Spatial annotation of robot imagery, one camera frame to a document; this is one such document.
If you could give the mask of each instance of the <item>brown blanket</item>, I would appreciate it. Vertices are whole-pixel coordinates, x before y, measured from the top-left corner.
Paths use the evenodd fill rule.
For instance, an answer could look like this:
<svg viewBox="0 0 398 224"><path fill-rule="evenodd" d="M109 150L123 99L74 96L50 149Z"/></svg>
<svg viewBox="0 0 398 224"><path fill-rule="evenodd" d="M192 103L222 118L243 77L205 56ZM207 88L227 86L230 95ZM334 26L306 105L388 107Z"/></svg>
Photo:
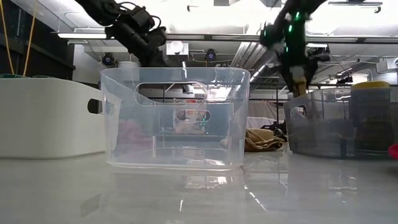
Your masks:
<svg viewBox="0 0 398 224"><path fill-rule="evenodd" d="M246 129L244 150L246 152L265 152L280 149L284 140L274 136L267 129Z"/></svg>

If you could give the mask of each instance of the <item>white plastic bin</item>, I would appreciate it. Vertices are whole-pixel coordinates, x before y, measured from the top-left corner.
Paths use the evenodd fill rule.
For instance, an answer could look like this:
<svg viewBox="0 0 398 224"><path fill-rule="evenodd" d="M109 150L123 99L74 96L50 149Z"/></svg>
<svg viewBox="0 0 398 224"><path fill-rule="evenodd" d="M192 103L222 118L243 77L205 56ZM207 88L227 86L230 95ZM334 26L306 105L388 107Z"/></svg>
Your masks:
<svg viewBox="0 0 398 224"><path fill-rule="evenodd" d="M133 78L137 74L139 81ZM107 161L114 166L181 169L242 165L249 78L248 71L238 68L103 70ZM202 100L187 103L187 98L198 98L197 90L181 90L171 101L139 93L140 85L164 84L160 96L167 96L171 84L188 83L202 88Z"/></svg>

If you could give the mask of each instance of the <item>red object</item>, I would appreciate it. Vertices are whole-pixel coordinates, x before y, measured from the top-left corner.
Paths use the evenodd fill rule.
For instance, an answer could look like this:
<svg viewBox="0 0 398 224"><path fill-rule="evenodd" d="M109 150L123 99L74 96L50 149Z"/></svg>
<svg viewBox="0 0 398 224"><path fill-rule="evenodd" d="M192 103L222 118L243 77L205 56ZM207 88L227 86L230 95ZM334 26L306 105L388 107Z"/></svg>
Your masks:
<svg viewBox="0 0 398 224"><path fill-rule="evenodd" d="M393 159L398 159L398 144L393 144L388 148L388 154L393 158Z"/></svg>

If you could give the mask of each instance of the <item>white floor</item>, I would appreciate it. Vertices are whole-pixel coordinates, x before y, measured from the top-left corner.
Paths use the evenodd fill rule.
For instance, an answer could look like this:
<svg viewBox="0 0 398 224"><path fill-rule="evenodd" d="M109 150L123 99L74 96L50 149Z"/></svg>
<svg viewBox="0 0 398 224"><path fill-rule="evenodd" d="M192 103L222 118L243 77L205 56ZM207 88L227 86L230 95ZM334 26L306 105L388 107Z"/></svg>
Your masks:
<svg viewBox="0 0 398 224"><path fill-rule="evenodd" d="M229 172L118 169L105 155L0 160L0 223L398 223L398 162L245 155Z"/></svg>

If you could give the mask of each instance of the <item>clear plastic bin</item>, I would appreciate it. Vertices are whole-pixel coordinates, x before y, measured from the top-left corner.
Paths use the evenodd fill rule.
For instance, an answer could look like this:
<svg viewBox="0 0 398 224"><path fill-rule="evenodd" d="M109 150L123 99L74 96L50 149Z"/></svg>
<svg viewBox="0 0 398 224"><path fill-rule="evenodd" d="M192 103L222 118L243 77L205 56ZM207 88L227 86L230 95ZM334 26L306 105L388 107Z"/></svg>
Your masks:
<svg viewBox="0 0 398 224"><path fill-rule="evenodd" d="M242 165L249 78L238 68L103 70L107 162L181 169ZM173 84L188 83L203 90L202 100L189 100L197 98L198 90L164 100ZM141 85L159 84L164 85L163 100L139 93Z"/></svg>
<svg viewBox="0 0 398 224"><path fill-rule="evenodd" d="M388 158L398 142L398 88L317 90L284 104L293 152Z"/></svg>

